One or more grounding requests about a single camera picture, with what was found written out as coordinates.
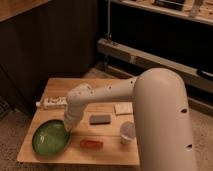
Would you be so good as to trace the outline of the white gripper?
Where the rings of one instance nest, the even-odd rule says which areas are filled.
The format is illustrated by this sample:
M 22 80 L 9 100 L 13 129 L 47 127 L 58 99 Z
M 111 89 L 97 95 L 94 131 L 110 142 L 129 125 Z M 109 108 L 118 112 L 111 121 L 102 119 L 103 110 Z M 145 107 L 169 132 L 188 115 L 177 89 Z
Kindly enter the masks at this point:
M 76 131 L 79 127 L 79 122 L 82 120 L 81 113 L 71 113 L 68 111 L 64 112 L 64 126 L 66 131 L 70 131 L 71 128 L 72 132 Z

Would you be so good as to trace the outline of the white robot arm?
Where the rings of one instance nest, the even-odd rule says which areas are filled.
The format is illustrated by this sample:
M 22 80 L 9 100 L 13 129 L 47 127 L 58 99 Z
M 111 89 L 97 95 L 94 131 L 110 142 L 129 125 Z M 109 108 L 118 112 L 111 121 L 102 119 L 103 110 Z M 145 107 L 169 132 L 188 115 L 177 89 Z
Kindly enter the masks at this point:
M 75 88 L 66 101 L 68 131 L 89 103 L 132 102 L 141 171 L 198 171 L 186 88 L 177 73 L 152 68 L 113 85 Z

